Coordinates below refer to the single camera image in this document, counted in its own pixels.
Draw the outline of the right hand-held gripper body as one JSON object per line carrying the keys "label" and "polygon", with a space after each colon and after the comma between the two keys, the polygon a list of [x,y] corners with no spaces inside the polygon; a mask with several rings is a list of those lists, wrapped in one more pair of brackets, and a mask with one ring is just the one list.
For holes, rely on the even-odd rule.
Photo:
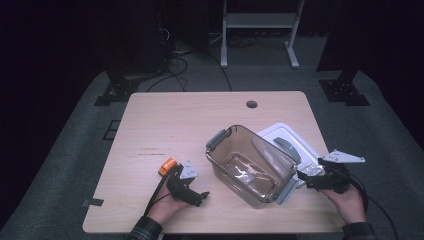
{"label": "right hand-held gripper body", "polygon": [[323,167],[324,174],[314,176],[310,180],[320,185],[320,190],[333,190],[336,193],[344,193],[350,185],[351,177],[346,164],[365,163],[364,157],[358,157],[339,150],[333,150],[324,157],[318,159]]}

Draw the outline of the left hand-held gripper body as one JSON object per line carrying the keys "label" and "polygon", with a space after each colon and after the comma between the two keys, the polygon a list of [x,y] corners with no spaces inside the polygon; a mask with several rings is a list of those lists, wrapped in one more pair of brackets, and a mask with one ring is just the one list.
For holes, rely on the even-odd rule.
{"label": "left hand-held gripper body", "polygon": [[199,207],[203,202],[204,194],[199,194],[189,187],[198,176],[199,173],[190,161],[177,164],[169,171],[167,189],[174,199]]}

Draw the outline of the orange toy truck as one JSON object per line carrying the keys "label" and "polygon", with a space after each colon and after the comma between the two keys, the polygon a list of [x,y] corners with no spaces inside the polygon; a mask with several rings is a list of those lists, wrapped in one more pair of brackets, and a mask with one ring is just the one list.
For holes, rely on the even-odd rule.
{"label": "orange toy truck", "polygon": [[178,162],[174,159],[174,158],[172,158],[172,157],[170,157],[170,158],[168,158],[162,165],[161,165],[161,167],[158,169],[158,174],[160,175],[160,176],[165,176],[166,174],[168,174],[170,171],[171,171],[171,169],[173,168],[173,167],[175,167],[176,165],[178,164]]}

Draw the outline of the white lid with grey handle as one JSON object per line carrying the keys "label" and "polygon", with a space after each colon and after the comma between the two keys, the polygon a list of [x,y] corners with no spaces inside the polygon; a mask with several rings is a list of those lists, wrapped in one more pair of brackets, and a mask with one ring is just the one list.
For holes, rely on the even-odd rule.
{"label": "white lid with grey handle", "polygon": [[288,125],[276,123],[258,132],[258,135],[292,157],[297,169],[307,176],[323,173],[324,169],[318,163],[318,153]]}

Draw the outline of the clear brown storage box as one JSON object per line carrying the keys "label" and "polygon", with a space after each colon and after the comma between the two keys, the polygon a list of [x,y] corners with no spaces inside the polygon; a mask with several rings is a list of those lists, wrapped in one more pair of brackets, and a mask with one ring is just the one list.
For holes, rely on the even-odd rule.
{"label": "clear brown storage box", "polygon": [[256,209],[287,201],[297,186],[297,165],[285,152],[241,125],[218,132],[206,144],[215,176]]}

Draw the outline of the person's left hand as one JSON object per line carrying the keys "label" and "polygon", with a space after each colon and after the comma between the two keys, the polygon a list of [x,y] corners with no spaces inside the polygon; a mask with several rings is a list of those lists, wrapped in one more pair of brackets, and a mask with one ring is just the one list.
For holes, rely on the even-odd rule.
{"label": "person's left hand", "polygon": [[165,225],[180,210],[189,207],[189,204],[183,201],[175,200],[166,185],[159,190],[154,204],[151,206],[147,216],[161,225]]}

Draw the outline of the person's right hand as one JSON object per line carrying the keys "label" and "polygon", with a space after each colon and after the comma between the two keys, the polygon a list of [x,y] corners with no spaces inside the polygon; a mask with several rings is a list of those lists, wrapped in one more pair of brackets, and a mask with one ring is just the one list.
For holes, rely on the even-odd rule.
{"label": "person's right hand", "polygon": [[335,205],[345,224],[366,222],[362,195],[353,185],[349,185],[342,194],[332,190],[321,190],[321,193]]}

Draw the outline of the black stand with square base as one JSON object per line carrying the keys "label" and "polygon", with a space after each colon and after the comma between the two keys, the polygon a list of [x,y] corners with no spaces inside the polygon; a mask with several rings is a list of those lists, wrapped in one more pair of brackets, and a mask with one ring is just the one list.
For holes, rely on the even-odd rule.
{"label": "black stand with square base", "polygon": [[357,17],[354,0],[340,0],[317,70],[341,71],[337,79],[319,81],[330,102],[369,106],[366,97],[353,84],[362,52],[360,20]]}
{"label": "black stand with square base", "polygon": [[141,76],[133,71],[108,69],[109,83],[102,95],[98,96],[95,106],[109,106],[113,102],[127,102],[138,89]]}

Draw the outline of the white metal stand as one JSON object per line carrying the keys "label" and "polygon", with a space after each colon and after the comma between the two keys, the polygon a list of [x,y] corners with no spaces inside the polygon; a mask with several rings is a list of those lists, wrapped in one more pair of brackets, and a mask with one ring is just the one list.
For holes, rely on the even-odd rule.
{"label": "white metal stand", "polygon": [[221,56],[220,65],[228,66],[227,33],[230,29],[290,29],[290,38],[284,43],[291,67],[300,67],[294,52],[294,41],[300,24],[306,0],[299,0],[297,10],[293,13],[228,13],[227,0],[223,2]]}

